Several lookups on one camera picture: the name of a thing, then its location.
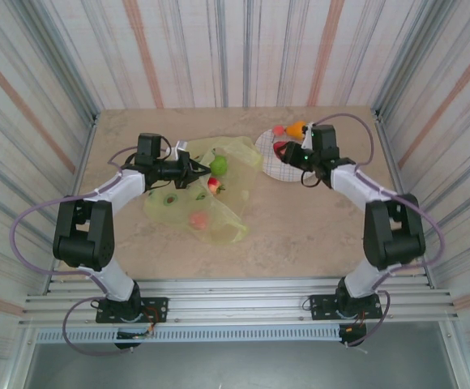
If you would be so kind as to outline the orange fruit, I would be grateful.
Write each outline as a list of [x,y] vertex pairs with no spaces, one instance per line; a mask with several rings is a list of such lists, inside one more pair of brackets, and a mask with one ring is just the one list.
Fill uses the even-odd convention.
[[304,127],[306,126],[306,122],[299,121],[295,122],[290,126],[285,128],[285,133],[287,136],[293,139],[303,140],[305,138]]

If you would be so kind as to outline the green apple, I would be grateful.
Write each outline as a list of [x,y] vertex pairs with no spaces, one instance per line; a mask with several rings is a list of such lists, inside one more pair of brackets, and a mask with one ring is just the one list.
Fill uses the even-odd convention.
[[213,176],[222,177],[228,171],[228,161],[225,156],[215,156],[209,167]]

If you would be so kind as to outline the aluminium rail frame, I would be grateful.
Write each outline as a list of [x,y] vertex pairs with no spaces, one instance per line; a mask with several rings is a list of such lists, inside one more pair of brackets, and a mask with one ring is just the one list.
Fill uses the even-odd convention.
[[[309,321],[307,298],[335,291],[338,279],[264,278],[210,280],[141,280],[144,297],[169,299],[168,324],[231,325]],[[389,297],[390,323],[454,321],[458,318],[445,289],[433,289],[423,274],[394,276],[383,284]],[[85,280],[56,280],[44,296],[29,296],[19,319],[21,327],[56,327],[67,317],[72,327],[92,326],[96,310],[86,301],[98,294]]]

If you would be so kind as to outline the yellow avocado print plastic bag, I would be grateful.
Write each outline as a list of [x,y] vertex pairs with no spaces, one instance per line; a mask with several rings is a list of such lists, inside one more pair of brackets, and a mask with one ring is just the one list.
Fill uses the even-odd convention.
[[[190,233],[207,244],[239,242],[247,234],[248,227],[242,214],[250,202],[250,192],[256,178],[263,171],[263,156],[252,140],[245,136],[192,140],[187,144],[186,151],[192,159],[208,167],[215,156],[225,156],[227,173],[222,177],[209,173],[184,190],[170,185],[149,191],[143,205],[146,216]],[[218,178],[225,190],[213,195],[207,187],[209,177]],[[189,226],[189,215],[196,211],[209,215],[209,225],[203,231]]]

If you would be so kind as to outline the large pink peach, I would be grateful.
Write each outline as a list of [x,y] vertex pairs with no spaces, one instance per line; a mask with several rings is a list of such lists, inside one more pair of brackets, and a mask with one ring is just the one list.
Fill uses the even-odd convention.
[[209,225],[209,215],[204,211],[191,212],[189,215],[189,226],[198,231],[205,230]]

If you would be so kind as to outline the white checked round plate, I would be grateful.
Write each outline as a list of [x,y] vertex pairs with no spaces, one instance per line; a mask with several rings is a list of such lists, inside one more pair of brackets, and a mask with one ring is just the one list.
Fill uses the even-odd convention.
[[263,172],[281,182],[299,182],[302,171],[283,163],[274,153],[274,144],[298,140],[287,135],[276,136],[272,129],[265,130],[256,140],[255,147],[263,156]]

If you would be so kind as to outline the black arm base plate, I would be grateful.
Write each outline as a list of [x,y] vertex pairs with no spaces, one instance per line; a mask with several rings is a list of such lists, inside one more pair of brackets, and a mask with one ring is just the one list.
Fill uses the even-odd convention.
[[169,311],[167,297],[141,297],[129,301],[92,300],[97,323],[165,323]]
[[382,306],[377,294],[362,298],[323,294],[310,296],[310,312],[313,320],[381,318]]

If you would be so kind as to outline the grey metal panel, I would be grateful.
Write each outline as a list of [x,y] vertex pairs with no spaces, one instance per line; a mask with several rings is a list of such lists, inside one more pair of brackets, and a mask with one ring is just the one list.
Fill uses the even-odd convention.
[[325,342],[144,345],[86,357],[37,347],[25,389],[456,389],[436,348],[365,351]]

